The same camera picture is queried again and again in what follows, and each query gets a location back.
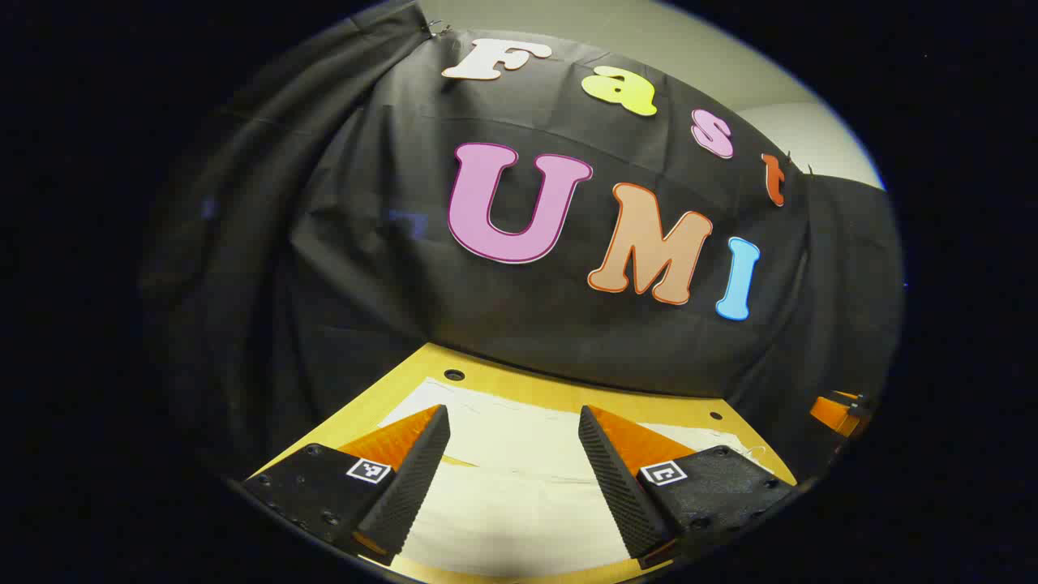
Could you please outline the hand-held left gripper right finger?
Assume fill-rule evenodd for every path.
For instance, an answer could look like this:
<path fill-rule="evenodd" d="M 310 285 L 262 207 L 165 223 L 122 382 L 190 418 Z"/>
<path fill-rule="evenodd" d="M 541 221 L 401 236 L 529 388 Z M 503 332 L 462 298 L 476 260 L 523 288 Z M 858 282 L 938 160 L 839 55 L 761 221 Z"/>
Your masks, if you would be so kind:
<path fill-rule="evenodd" d="M 577 433 L 620 539 L 641 569 L 708 555 L 795 495 L 730 446 L 694 450 L 603 408 L 583 406 Z"/>

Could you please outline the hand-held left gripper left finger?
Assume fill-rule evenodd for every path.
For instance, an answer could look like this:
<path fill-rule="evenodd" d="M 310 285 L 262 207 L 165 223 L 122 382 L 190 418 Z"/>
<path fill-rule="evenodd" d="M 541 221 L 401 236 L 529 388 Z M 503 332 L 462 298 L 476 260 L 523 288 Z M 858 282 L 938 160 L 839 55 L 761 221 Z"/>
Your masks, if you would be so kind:
<path fill-rule="evenodd" d="M 434 404 L 337 448 L 305 444 L 243 485 L 316 539 L 389 566 L 449 437 L 448 410 Z"/>

